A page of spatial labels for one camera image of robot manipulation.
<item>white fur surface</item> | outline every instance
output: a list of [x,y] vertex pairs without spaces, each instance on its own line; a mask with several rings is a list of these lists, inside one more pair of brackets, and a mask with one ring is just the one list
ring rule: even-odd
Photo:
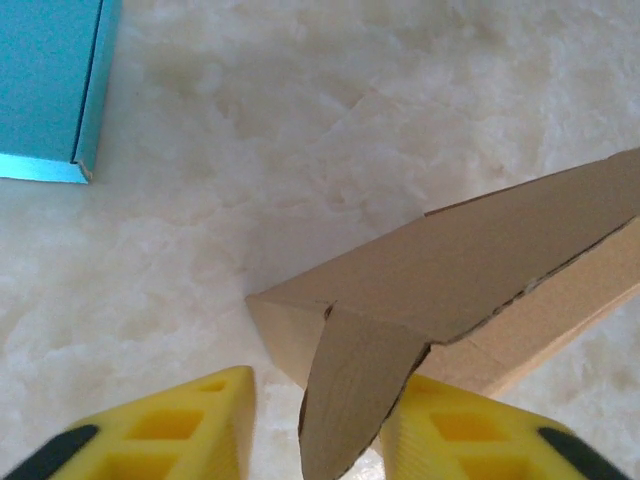
[[[244,296],[640,145],[639,34],[634,0],[125,1],[94,185],[0,182],[0,471],[79,417],[243,363],[252,479],[301,478],[301,391]],[[638,352],[635,300],[505,398],[640,478]],[[383,478],[379,457],[347,478]]]

